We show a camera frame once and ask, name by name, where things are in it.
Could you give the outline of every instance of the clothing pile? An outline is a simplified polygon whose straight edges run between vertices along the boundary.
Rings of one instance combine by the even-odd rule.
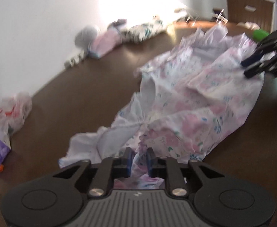
[[[100,163],[121,156],[127,147],[135,156],[131,177],[116,188],[156,189],[162,179],[149,178],[146,149],[186,163],[203,160],[223,139],[242,126],[254,107],[263,75],[246,79],[241,61],[256,44],[245,34],[227,36],[217,25],[206,34],[197,29],[180,45],[138,69],[140,92],[120,110],[108,128],[73,136],[64,167],[82,159]]]
[[[78,45],[85,45],[85,48],[77,56],[67,60],[64,66],[70,68],[83,62],[86,57],[100,59],[122,43],[139,44],[166,29],[167,24],[157,17],[150,22],[130,28],[127,27],[126,19],[119,19],[112,22],[108,30],[102,34],[99,34],[100,29],[87,26],[77,34],[75,39],[75,41],[80,41]]]

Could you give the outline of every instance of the white plastic bag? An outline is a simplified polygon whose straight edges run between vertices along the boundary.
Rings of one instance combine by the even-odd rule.
[[[29,93],[22,92],[0,103],[0,131],[12,135],[24,125],[32,109]]]

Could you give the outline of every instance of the black robotic claw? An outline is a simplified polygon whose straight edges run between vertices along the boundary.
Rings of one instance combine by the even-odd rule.
[[[100,164],[81,161],[8,192],[2,214],[13,227],[267,226],[275,203],[262,187],[217,172],[203,162],[180,164],[147,149],[150,177],[165,189],[120,190],[134,152]]]
[[[261,58],[270,52],[276,55],[269,60],[262,61]],[[277,31],[271,33],[267,38],[258,44],[254,54],[242,61],[242,66],[247,67],[244,74],[251,78],[261,72],[270,72],[277,77]]]

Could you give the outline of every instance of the floral fabric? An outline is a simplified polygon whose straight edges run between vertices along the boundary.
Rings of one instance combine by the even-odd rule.
[[[123,42],[140,44],[141,42],[156,36],[166,30],[163,21],[153,20],[151,22],[136,25],[129,29],[121,30]]]
[[[147,174],[146,149],[179,162],[203,160],[229,134],[242,126],[263,86],[263,75],[246,79],[240,62],[256,45],[244,34],[228,37],[227,28],[198,29],[180,45],[145,64],[139,93],[118,112],[111,127],[71,139],[63,167],[79,159],[100,162],[121,156],[127,147],[135,156],[131,177],[115,187],[156,189],[162,179]]]

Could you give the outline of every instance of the pink cloth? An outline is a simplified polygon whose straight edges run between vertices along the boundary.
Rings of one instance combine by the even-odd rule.
[[[94,39],[88,55],[92,58],[102,58],[121,43],[122,37],[119,31],[115,27],[110,27],[104,34]]]

